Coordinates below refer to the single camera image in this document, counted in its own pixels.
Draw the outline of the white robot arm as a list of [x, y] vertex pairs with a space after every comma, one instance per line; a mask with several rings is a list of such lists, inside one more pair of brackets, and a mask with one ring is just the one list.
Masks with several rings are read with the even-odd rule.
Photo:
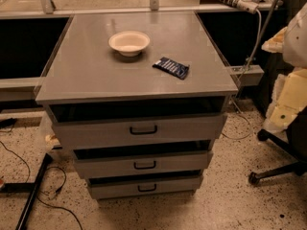
[[277, 77], [263, 124], [266, 131], [277, 133], [286, 129], [307, 106], [307, 4], [261, 49], [281, 53], [283, 60], [294, 67], [287, 76]]

